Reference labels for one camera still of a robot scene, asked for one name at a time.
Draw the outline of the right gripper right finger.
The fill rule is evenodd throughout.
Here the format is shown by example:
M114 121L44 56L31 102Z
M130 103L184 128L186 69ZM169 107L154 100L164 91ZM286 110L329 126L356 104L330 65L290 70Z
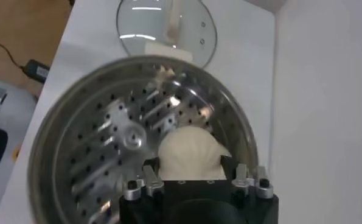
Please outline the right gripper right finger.
M227 180L230 180L236 189L245 195L255 194L261 199L272 199L274 188L266 174L264 166L257 166L254 176L249 172L246 164L238 162L229 156L221 156L220 163Z

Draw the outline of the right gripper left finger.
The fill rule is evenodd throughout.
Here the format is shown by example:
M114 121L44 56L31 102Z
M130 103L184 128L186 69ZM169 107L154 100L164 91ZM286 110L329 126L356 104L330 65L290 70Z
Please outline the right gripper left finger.
M123 186L123 197L126 201L139 200L143 194L154 198L163 194L164 182L159 175L159 158L147 159L142 165L142 176L127 180Z

